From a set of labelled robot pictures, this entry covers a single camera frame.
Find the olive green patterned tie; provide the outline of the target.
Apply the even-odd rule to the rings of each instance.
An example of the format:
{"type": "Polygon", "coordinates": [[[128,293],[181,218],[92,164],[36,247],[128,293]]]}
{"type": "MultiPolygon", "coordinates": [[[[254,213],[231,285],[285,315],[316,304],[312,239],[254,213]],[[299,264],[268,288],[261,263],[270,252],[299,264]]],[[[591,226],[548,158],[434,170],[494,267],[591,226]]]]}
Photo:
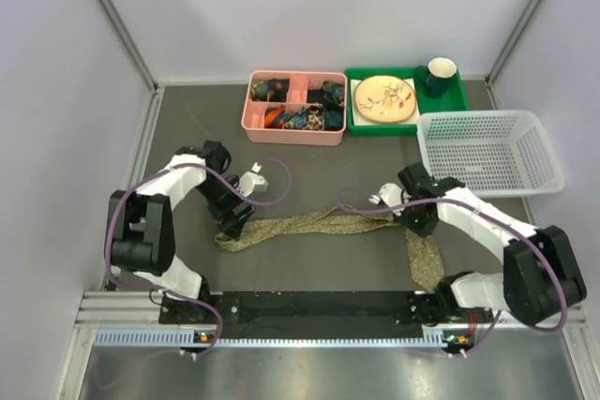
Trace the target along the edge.
{"type": "MultiPolygon", "coordinates": [[[[343,215],[336,206],[302,215],[284,218],[248,221],[238,238],[220,232],[215,236],[218,249],[223,253],[238,253],[277,236],[328,234],[362,234],[384,228],[397,227],[393,215],[343,215]]],[[[442,256],[432,237],[421,237],[404,227],[410,275],[413,282],[431,293],[446,277],[442,256]]]]}

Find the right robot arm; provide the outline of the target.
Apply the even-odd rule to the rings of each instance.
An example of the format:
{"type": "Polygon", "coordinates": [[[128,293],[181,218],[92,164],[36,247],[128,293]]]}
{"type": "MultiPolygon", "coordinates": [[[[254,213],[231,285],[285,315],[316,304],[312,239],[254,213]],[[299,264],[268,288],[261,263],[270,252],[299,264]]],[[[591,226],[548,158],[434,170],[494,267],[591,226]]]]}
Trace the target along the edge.
{"type": "Polygon", "coordinates": [[[453,177],[431,176],[415,163],[397,175],[400,205],[394,216],[420,237],[441,222],[463,231],[502,265],[497,274],[448,275],[434,288],[440,314],[457,321],[473,308],[510,313],[535,328],[554,315],[566,319],[569,307],[587,297],[573,247],[557,226],[538,228],[478,198],[453,177]]]}

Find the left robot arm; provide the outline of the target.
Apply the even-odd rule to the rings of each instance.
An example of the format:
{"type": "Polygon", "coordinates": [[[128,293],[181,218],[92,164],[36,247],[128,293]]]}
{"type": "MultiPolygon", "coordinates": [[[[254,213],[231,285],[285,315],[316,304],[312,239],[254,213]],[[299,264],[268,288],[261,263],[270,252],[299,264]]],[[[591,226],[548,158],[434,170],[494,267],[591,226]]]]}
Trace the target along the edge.
{"type": "Polygon", "coordinates": [[[245,198],[268,187],[261,166],[242,176],[223,174],[232,158],[218,141],[202,147],[182,147],[165,167],[166,173],[128,197],[116,219],[111,244],[111,264],[155,286],[183,295],[180,310],[192,321],[212,313],[206,279],[175,255],[173,209],[191,191],[200,192],[211,218],[226,237],[238,240],[254,213],[245,198]]]}

